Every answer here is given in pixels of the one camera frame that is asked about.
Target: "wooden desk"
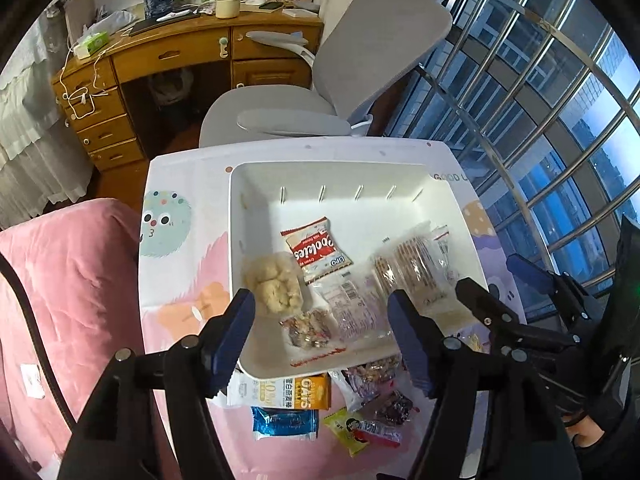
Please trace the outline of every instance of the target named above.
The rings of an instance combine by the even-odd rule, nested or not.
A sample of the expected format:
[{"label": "wooden desk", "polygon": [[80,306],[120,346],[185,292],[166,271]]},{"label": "wooden desk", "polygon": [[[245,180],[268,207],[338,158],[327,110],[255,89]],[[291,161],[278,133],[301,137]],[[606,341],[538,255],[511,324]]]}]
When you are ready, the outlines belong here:
[{"label": "wooden desk", "polygon": [[315,52],[322,21],[292,18],[280,11],[241,12],[231,20],[201,15],[133,37],[116,34],[101,56],[98,52],[83,60],[69,59],[62,81],[70,94],[82,87],[88,87],[91,94],[106,92],[94,96],[95,111],[90,114],[89,99],[84,104],[80,98],[73,99],[78,119],[62,98],[60,73],[52,79],[56,100],[96,168],[104,171],[142,158],[152,159],[170,138],[146,76],[198,65],[192,94],[202,110],[230,88],[257,84],[309,88],[311,70],[306,62],[288,50],[249,40],[245,34],[251,30],[301,32],[309,42],[308,49]]}]

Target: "table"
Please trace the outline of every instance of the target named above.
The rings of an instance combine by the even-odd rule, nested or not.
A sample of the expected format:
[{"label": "table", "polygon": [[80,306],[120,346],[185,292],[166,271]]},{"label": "table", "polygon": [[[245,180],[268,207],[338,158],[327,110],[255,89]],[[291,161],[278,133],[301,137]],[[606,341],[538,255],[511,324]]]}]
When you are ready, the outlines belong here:
[{"label": "table", "polygon": [[[450,182],[478,249],[487,282],[500,294],[500,299],[518,313],[521,322],[525,321],[500,241],[470,182],[444,143],[380,137],[263,140],[172,153],[151,162],[143,205],[142,234],[147,238],[140,245],[139,271],[140,316],[146,352],[166,350],[182,336],[198,333],[204,320],[226,309],[229,302],[229,174],[242,162],[274,160],[385,161],[425,165],[435,178]],[[187,209],[190,220],[180,232],[175,230],[170,236],[161,234],[159,240],[163,215],[171,217],[168,223],[175,228],[189,216]],[[153,237],[148,238],[151,218],[156,224]],[[163,394],[157,394],[156,399],[167,427]],[[369,447],[350,458],[347,450],[324,426],[315,442],[276,438],[254,442],[248,407],[222,409],[213,402],[210,405],[216,432],[236,478],[260,480],[375,478],[375,472],[406,476],[433,409],[433,403],[422,397],[421,411],[405,431],[405,441],[399,449],[377,447],[371,452],[373,448]],[[334,388],[331,411],[343,405],[340,393]],[[485,413],[486,396],[479,396],[463,476],[475,472]]]},{"label": "table", "polygon": [[292,18],[280,10],[271,13],[240,12],[219,20],[201,14],[135,36],[113,35],[106,47],[78,60],[71,57],[62,73],[69,94],[88,88],[92,101],[81,101],[78,92],[62,98],[61,73],[52,78],[56,100],[69,125],[76,131],[92,162],[100,171],[142,158],[151,160],[170,140],[162,124],[147,77],[192,67],[191,98],[205,112],[215,99],[231,88],[255,84],[288,84],[309,88],[311,69],[293,52],[255,43],[251,30],[301,34],[308,49],[316,52],[322,35],[320,18]]}]

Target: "green cartoon character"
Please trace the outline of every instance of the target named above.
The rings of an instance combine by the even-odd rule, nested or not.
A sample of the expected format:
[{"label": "green cartoon character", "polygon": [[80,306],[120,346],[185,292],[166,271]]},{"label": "green cartoon character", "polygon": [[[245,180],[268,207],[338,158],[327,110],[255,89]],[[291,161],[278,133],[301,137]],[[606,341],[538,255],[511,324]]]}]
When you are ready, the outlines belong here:
[{"label": "green cartoon character", "polygon": [[167,256],[177,251],[191,229],[191,206],[172,191],[150,191],[142,206],[140,255]]}]

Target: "smartphone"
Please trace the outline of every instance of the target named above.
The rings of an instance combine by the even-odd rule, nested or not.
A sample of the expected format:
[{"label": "smartphone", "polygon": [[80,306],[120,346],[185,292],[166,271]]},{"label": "smartphone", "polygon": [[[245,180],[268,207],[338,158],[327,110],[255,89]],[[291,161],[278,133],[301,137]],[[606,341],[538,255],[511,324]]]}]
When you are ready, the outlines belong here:
[{"label": "smartphone", "polygon": [[284,4],[282,2],[267,2],[258,7],[258,9],[275,10],[279,9],[280,7],[284,7]]}]

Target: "white storage tray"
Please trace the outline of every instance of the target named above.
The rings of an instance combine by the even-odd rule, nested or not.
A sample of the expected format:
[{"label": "white storage tray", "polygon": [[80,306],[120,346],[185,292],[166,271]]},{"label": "white storage tray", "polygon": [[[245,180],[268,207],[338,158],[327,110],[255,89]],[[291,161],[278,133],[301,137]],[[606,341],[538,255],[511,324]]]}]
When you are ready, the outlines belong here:
[{"label": "white storage tray", "polygon": [[[450,264],[486,288],[478,253],[446,181],[424,166],[378,162],[248,162],[234,168],[229,185],[229,276],[231,294],[242,288],[242,269],[258,256],[289,251],[280,231],[323,216],[338,248],[354,264],[364,262],[385,238],[420,222],[446,224]],[[312,294],[314,306],[326,306]],[[456,302],[456,299],[443,300]],[[285,343],[276,319],[257,316],[239,365],[257,379],[305,376],[398,353],[392,340],[361,340],[345,352],[293,367],[300,350]]]}]

